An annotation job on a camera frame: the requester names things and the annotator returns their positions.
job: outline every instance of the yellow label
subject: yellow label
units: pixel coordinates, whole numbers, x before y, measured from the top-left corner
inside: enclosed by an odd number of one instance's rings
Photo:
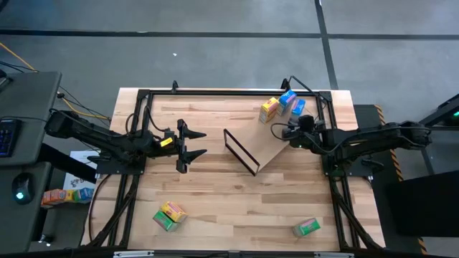
[[[172,143],[172,138],[169,137],[166,140],[161,141],[159,144],[161,144],[161,147],[164,147],[170,143]]]

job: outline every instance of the gray concrete floor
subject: gray concrete floor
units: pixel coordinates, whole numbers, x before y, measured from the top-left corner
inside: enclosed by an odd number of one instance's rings
[[[455,0],[322,0],[322,6],[328,33],[459,34]],[[23,0],[0,13],[0,28],[19,29],[318,33],[317,21],[312,0]],[[62,86],[110,116],[119,87],[165,87],[172,80],[186,87],[278,88],[296,75],[313,89],[330,89],[320,39],[0,35],[0,42],[38,70],[62,72]],[[458,93],[458,43],[330,41],[339,89],[350,90],[356,104],[380,104],[394,122],[419,120]],[[0,60],[19,64],[1,49]],[[59,100],[56,107],[65,108]],[[66,153],[87,149],[76,140],[46,141]],[[397,155],[405,178],[427,175],[420,153]],[[56,247],[77,244],[78,237],[69,239]],[[431,254],[459,257],[458,243],[426,238]]]

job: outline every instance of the wooden tabletop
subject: wooden tabletop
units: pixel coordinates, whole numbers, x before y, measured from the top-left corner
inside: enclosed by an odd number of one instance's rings
[[[121,88],[111,129],[124,133],[133,112],[138,88]],[[338,127],[357,128],[351,94],[331,91]],[[175,170],[176,157],[148,159],[138,187],[129,249],[338,251],[338,239],[328,179],[321,157],[309,150],[287,146],[254,177],[224,147],[223,129],[241,128],[258,119],[260,106],[269,97],[260,96],[155,96],[153,119],[160,128],[176,129],[183,118],[191,130],[207,137],[187,140],[188,150],[206,148],[187,174]],[[315,100],[306,98],[309,112],[316,115]],[[93,235],[113,213],[120,176],[111,176],[100,190],[93,210]],[[384,238],[373,191],[362,178],[350,178],[354,212],[380,245]],[[153,215],[165,201],[176,202],[189,217],[175,232],[165,232]],[[303,238],[292,226],[317,218],[321,229]],[[123,231],[124,215],[118,227]],[[344,219],[346,239],[351,244],[349,224]],[[87,225],[82,244],[88,243]]]

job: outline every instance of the colorful box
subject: colorful box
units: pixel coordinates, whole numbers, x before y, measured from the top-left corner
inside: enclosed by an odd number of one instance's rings
[[[43,208],[48,209],[52,207],[52,205],[49,203],[50,197],[51,197],[50,191],[45,191],[43,193],[42,204],[41,204]]]
[[[261,105],[260,121],[262,123],[267,123],[269,120],[273,119],[278,106],[279,101],[275,97],[270,98],[265,104]]]
[[[292,90],[288,90],[286,93],[282,94],[279,97],[279,105],[278,105],[278,115],[284,115],[287,113],[287,110],[290,109],[293,101],[296,98],[296,93]]]
[[[65,201],[65,190],[55,189],[50,191],[48,204],[56,205]]]
[[[298,118],[301,116],[301,113],[303,112],[303,108],[305,105],[306,105],[306,100],[303,100],[303,99],[295,100],[295,102],[293,103],[293,107],[292,107],[292,115],[290,116],[290,119],[288,120],[289,123],[292,123],[292,124],[298,123]]]
[[[73,194],[75,190],[65,190],[65,202],[75,202],[75,199],[73,198]]]
[[[175,231],[179,226],[178,223],[175,223],[162,211],[156,212],[155,216],[153,217],[153,220],[156,221],[159,224],[159,226],[161,226],[167,232]]]
[[[316,218],[312,218],[312,219],[307,219],[301,223],[299,223],[298,225],[294,226],[293,227],[293,233],[297,236],[297,237],[304,237],[305,235],[317,230],[317,229],[320,229],[321,226],[318,224],[317,222],[317,219]]]
[[[180,209],[180,207],[172,201],[167,201],[161,207],[161,211],[164,212],[169,218],[171,218],[176,223],[182,222],[188,216],[185,213],[185,211]]]
[[[93,198],[94,189],[91,188],[82,188],[80,190],[75,190],[73,193],[73,199],[75,202],[80,204],[87,204]]]

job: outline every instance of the yellow box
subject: yellow box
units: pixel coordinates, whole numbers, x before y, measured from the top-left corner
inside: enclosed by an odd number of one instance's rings
[[[279,100],[275,97],[270,98],[265,104],[261,105],[261,109],[267,114],[270,114],[272,111],[276,110],[279,105]]]
[[[273,119],[278,106],[279,101],[275,97],[270,98],[265,104],[261,105],[259,117],[260,121],[262,123],[266,123]]]
[[[75,202],[73,199],[73,192],[75,192],[75,190],[65,190],[64,202]]]
[[[171,218],[174,222],[182,222],[188,216],[185,211],[180,209],[172,201],[167,201],[162,207],[161,211],[164,212],[169,218]]]

